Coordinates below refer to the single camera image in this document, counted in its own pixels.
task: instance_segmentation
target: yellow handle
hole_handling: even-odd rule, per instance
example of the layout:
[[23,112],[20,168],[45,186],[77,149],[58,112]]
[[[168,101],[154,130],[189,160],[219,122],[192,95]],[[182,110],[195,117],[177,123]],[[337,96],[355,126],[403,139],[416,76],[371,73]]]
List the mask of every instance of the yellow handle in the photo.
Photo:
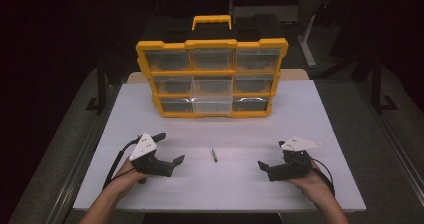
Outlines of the yellow handle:
[[228,28],[231,30],[231,16],[230,15],[218,15],[218,16],[195,16],[193,19],[193,26],[191,30],[196,28],[197,23],[228,23]]

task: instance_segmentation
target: hand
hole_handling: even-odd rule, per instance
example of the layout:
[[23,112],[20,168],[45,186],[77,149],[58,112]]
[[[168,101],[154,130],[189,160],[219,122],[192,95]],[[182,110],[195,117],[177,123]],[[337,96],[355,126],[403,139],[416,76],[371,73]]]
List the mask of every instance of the hand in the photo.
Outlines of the hand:
[[[312,167],[319,170],[316,163],[311,160]],[[334,199],[327,184],[313,171],[310,171],[305,177],[289,179],[287,182],[295,185],[302,190],[303,194],[311,200],[317,208],[325,204],[326,200]]]
[[139,180],[148,176],[149,175],[137,172],[127,158],[112,181],[105,187],[104,191],[107,189],[107,191],[116,193],[117,197],[122,199]]
[[118,202],[125,197],[134,185],[148,175],[134,169],[127,158],[115,178],[103,189],[88,209],[80,224],[108,223]]
[[[314,161],[311,160],[311,162],[313,168],[319,169]],[[289,179],[287,182],[302,190],[303,194],[324,214],[327,224],[349,223],[330,188],[315,172],[310,171],[305,177]]]

